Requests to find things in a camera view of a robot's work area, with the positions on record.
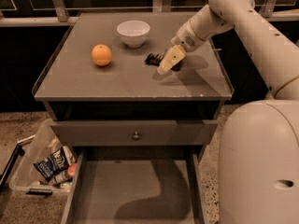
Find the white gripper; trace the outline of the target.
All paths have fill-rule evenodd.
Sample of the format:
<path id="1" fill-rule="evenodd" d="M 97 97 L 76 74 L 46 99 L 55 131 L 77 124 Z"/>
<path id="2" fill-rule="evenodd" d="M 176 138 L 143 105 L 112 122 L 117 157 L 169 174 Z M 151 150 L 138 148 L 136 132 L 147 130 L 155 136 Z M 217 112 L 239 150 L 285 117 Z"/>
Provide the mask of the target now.
<path id="1" fill-rule="evenodd" d="M 206 31 L 201 25 L 195 23 L 193 20 L 186 21 L 171 39 L 171 44 L 175 46 L 170 48 L 160 61 L 157 68 L 158 74 L 166 74 L 185 58 L 186 51 L 195 51 L 201 47 L 205 41 Z"/>

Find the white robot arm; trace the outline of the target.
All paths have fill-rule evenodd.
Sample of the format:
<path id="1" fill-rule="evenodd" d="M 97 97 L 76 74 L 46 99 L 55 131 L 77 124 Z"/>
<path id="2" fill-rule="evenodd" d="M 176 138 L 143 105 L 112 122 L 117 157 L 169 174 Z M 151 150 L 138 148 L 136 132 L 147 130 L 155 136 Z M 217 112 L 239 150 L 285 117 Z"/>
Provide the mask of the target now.
<path id="1" fill-rule="evenodd" d="M 254 0 L 208 0 L 179 28 L 157 71 L 235 30 L 270 96 L 240 106 L 223 127 L 220 224 L 299 224 L 299 48 L 254 7 Z"/>

